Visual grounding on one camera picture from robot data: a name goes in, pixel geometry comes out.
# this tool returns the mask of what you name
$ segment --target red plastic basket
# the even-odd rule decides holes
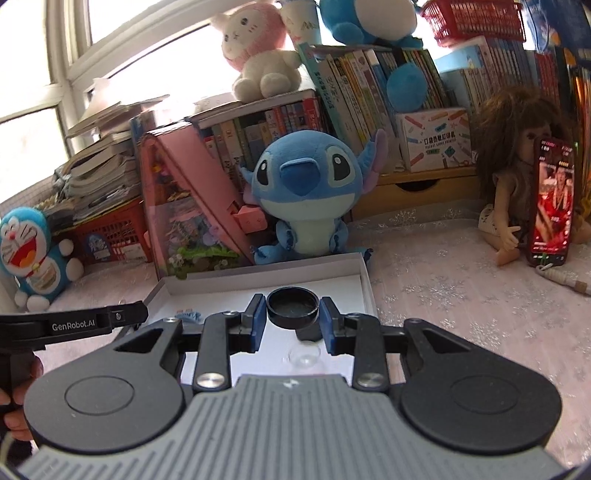
[[[139,197],[77,225],[69,237],[73,237],[78,247],[76,254],[86,265],[119,260],[151,262],[152,252],[144,238],[146,231],[143,200]]]
[[[521,4],[513,0],[430,0],[421,16],[440,47],[479,35],[525,42]]]

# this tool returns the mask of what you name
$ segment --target pink bunny plush toy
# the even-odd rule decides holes
[[[224,57],[240,72],[233,86],[236,100],[250,103],[299,88],[300,56],[281,50],[287,30],[277,7],[263,0],[211,22],[223,33]]]

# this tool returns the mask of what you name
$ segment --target brown wig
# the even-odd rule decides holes
[[[569,140],[560,110],[535,89],[511,87],[488,99],[474,124],[473,147],[478,157],[476,173],[482,196],[495,198],[492,176],[517,160],[519,134],[525,129],[549,125],[552,136]]]

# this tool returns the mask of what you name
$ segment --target smartphone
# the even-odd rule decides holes
[[[563,265],[569,252],[574,208],[574,150],[562,140],[539,138],[532,185],[528,260]]]

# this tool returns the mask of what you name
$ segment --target white box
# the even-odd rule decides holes
[[[361,312],[377,316],[369,275],[361,254],[299,260],[274,265],[235,268],[202,274],[190,274],[186,280],[166,277],[158,282],[146,298],[148,321],[152,323],[174,316],[186,309],[197,310],[202,318],[224,310],[243,312],[255,293],[265,296],[283,286],[300,286],[313,291],[318,298],[329,296],[342,313]],[[236,353],[230,358],[232,383],[242,374],[320,375],[340,374],[351,382],[353,357],[331,356],[324,342],[318,361],[308,368],[293,365],[288,355],[300,346],[295,331],[284,330],[269,320],[257,353]],[[188,353],[181,381],[191,384],[197,361]]]
[[[473,164],[468,113],[441,108],[396,115],[402,159],[409,171]]]

